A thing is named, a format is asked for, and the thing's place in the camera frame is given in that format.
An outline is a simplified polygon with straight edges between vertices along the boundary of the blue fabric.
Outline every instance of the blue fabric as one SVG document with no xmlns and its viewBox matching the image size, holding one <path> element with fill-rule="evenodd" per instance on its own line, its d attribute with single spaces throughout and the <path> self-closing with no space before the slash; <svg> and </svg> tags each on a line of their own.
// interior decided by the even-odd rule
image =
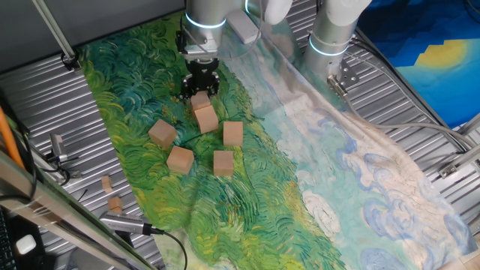
<svg viewBox="0 0 480 270">
<path fill-rule="evenodd" d="M 480 0 L 472 3 L 480 7 Z M 469 10 L 480 21 L 480 15 Z M 403 67 L 400 72 L 449 126 L 480 113 L 480 103 L 473 102 L 478 100 L 479 80 L 472 76 L 480 74 L 478 49 L 469 46 L 455 67 L 416 65 L 430 45 L 480 39 L 480 24 L 468 15 L 462 0 L 373 0 L 358 26 L 395 67 Z"/>
</svg>

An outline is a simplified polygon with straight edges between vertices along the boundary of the metal grating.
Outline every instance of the metal grating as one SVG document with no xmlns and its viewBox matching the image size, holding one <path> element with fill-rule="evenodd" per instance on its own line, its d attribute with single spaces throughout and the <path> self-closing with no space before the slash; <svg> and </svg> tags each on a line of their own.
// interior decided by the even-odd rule
<svg viewBox="0 0 480 270">
<path fill-rule="evenodd" d="M 107 200 L 115 196 L 124 203 L 125 213 L 143 214 L 82 71 L 68 71 L 57 55 L 1 75 L 0 88 L 30 129 L 31 143 L 39 152 L 50 152 L 50 133 L 55 133 L 62 135 L 69 159 L 78 158 L 64 166 L 82 174 L 64 186 L 73 198 L 82 197 L 80 202 L 97 217 L 109 210 Z M 106 175 L 112 179 L 109 194 L 101 185 L 101 176 Z M 57 269 L 64 269 L 75 246 L 45 229 L 40 233 L 46 252 L 58 255 Z M 132 235 L 132 242 L 150 263 L 162 263 L 153 237 Z"/>
<path fill-rule="evenodd" d="M 368 59 L 377 67 L 383 64 L 371 53 L 351 46 L 345 59 L 360 79 L 348 88 L 353 106 L 361 116 L 375 124 L 393 125 L 406 122 L 434 122 L 419 100 L 406 93 L 400 82 L 397 85 L 377 68 L 360 61 Z M 459 149 L 443 133 L 423 127 L 384 130 L 405 149 L 418 164 L 433 186 L 452 204 L 465 221 L 472 220 L 480 212 L 480 174 L 472 165 L 442 178 L 439 171 L 461 156 Z M 479 130 L 472 130 L 469 137 L 480 143 Z"/>
<path fill-rule="evenodd" d="M 292 3 L 292 8 L 286 16 L 286 20 L 290 24 L 293 35 L 295 36 L 302 52 L 308 44 L 308 35 L 314 26 L 316 15 L 317 1 L 295 0 Z"/>
</svg>

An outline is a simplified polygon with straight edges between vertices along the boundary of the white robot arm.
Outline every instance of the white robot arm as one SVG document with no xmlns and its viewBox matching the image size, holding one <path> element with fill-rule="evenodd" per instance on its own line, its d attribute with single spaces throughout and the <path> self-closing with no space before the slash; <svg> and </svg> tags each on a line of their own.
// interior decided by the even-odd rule
<svg viewBox="0 0 480 270">
<path fill-rule="evenodd" d="M 218 92 L 218 47 L 230 12 L 243 10 L 274 25 L 288 14 L 293 0 L 187 0 L 184 24 L 177 33 L 178 51 L 190 74 L 182 81 L 181 97 L 198 91 Z"/>
<path fill-rule="evenodd" d="M 305 64 L 320 79 L 337 76 L 360 14 L 371 0 L 323 0 L 304 54 Z"/>
<path fill-rule="evenodd" d="M 185 24 L 177 33 L 178 51 L 190 74 L 183 79 L 182 98 L 198 91 L 218 92 L 218 47 L 230 12 L 243 10 L 274 25 L 288 14 L 293 0 L 187 0 Z M 304 54 L 306 65 L 322 80 L 340 73 L 357 21 L 371 0 L 323 0 Z"/>
</svg>

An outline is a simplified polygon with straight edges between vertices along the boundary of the wooden block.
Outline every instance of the wooden block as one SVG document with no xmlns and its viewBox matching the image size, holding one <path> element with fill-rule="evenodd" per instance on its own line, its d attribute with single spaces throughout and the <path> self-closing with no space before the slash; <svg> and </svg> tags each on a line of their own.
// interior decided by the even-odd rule
<svg viewBox="0 0 480 270">
<path fill-rule="evenodd" d="M 110 209 L 112 212 L 123 213 L 122 207 L 115 207 L 114 209 Z"/>
<path fill-rule="evenodd" d="M 170 170 L 185 175 L 188 175 L 193 163 L 194 153 L 191 150 L 178 146 L 173 146 L 173 149 L 166 160 L 166 165 Z"/>
<path fill-rule="evenodd" d="M 102 188 L 106 193 L 110 193 L 113 191 L 112 181 L 110 179 L 110 176 L 108 175 L 102 176 Z"/>
<path fill-rule="evenodd" d="M 213 151 L 213 174 L 233 176 L 233 151 Z"/>
<path fill-rule="evenodd" d="M 223 145 L 224 146 L 242 146 L 243 145 L 243 122 L 226 121 L 223 123 Z"/>
<path fill-rule="evenodd" d="M 152 142 L 166 149 L 172 145 L 177 137 L 177 131 L 164 120 L 158 119 L 153 127 L 151 127 L 148 135 Z"/>
<path fill-rule="evenodd" d="M 218 129 L 218 117 L 212 105 L 196 110 L 194 115 L 201 134 Z"/>
<path fill-rule="evenodd" d="M 210 98 L 207 91 L 200 91 L 190 98 L 192 110 L 196 111 L 210 106 Z"/>
<path fill-rule="evenodd" d="M 123 208 L 123 202 L 120 198 L 115 196 L 115 197 L 108 200 L 108 207 L 110 208 L 110 210 L 115 209 L 117 207 L 119 207 L 121 209 L 121 208 Z"/>
</svg>

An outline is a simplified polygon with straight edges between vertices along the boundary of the metal rod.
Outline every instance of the metal rod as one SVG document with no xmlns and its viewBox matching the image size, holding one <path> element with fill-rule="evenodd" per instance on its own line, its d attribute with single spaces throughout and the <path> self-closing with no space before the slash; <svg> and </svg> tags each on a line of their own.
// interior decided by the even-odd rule
<svg viewBox="0 0 480 270">
<path fill-rule="evenodd" d="M 35 7 L 37 8 L 38 12 L 42 16 L 43 20 L 45 21 L 46 25 L 52 32 L 53 37 L 55 37 L 55 39 L 57 40 L 58 45 L 60 45 L 61 50 L 68 57 L 68 60 L 75 59 L 74 50 L 68 43 L 67 38 L 63 35 L 62 30 L 60 29 L 59 25 L 55 21 L 55 18 L 53 18 L 52 13 L 50 13 L 50 10 L 48 9 L 44 0 L 32 0 L 32 1 Z"/>
<path fill-rule="evenodd" d="M 2 194 L 29 194 L 32 176 L 3 152 L 0 152 L 0 172 Z M 0 204 L 119 269 L 129 269 L 125 260 L 136 269 L 156 270 L 52 179 L 43 176 L 45 181 L 37 183 L 33 203 L 23 205 L 5 200 Z"/>
</svg>

